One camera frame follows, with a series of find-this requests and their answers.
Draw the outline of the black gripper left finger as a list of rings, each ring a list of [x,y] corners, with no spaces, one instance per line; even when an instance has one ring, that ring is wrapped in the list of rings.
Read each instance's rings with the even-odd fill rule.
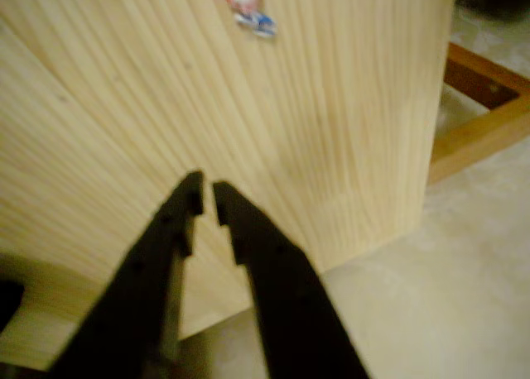
[[[170,378],[176,369],[184,263],[204,175],[173,190],[51,365],[49,378]]]

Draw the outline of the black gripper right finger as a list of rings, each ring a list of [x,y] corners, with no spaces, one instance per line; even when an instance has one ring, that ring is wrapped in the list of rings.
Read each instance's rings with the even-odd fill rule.
[[[306,254],[227,181],[213,185],[219,224],[248,276],[271,378],[366,378]]]

